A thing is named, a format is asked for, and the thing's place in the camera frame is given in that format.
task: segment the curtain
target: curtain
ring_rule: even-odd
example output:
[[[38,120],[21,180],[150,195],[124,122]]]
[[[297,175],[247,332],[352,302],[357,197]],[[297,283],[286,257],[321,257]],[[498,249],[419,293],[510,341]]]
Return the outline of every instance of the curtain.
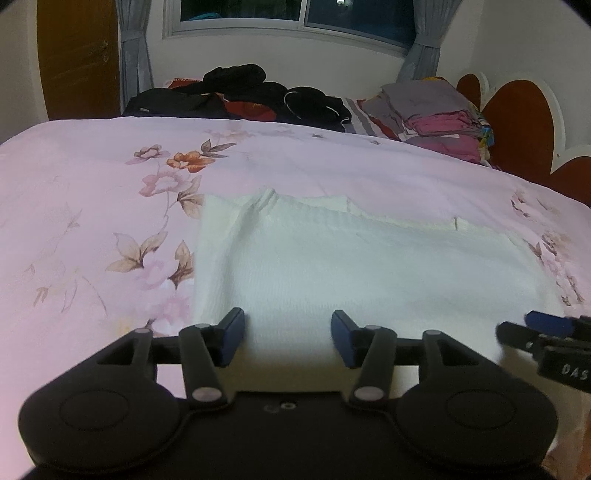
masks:
[[[462,0],[414,0],[417,38],[398,74],[397,82],[433,77],[447,29]]]
[[[121,106],[130,98],[154,87],[146,29],[152,0],[115,0],[121,29]]]

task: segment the folded white cloth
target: folded white cloth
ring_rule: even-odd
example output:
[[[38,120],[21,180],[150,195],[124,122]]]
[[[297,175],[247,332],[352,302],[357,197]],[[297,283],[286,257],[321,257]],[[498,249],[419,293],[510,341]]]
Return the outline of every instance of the folded white cloth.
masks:
[[[349,388],[330,337],[335,309],[400,337],[439,329],[496,362],[498,323],[562,313],[522,240],[460,219],[372,218],[345,197],[206,196],[194,267],[196,323],[235,306],[248,315],[240,354],[222,372],[237,389]],[[392,395],[417,382],[415,371],[398,368]]]

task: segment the window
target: window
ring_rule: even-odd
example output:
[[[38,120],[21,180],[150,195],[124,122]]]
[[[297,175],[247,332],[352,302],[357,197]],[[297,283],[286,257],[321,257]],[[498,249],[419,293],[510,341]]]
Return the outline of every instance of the window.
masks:
[[[413,0],[169,0],[168,33],[271,28],[409,48]]]

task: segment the wooden door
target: wooden door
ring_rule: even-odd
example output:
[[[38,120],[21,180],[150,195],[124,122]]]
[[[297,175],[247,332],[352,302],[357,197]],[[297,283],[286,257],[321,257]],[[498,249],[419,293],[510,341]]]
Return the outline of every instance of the wooden door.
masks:
[[[119,115],[114,0],[37,0],[37,47],[49,120]]]

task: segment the pink folded cloth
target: pink folded cloth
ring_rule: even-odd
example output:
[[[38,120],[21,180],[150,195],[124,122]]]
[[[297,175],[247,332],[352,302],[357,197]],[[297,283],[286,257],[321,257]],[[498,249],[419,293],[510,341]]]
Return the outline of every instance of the pink folded cloth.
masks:
[[[471,163],[480,163],[478,140],[468,135],[459,135],[459,137],[411,137],[405,143]]]
[[[413,115],[406,124],[423,136],[464,134],[478,137],[482,135],[480,123],[475,122],[473,115],[466,110],[428,116]]]

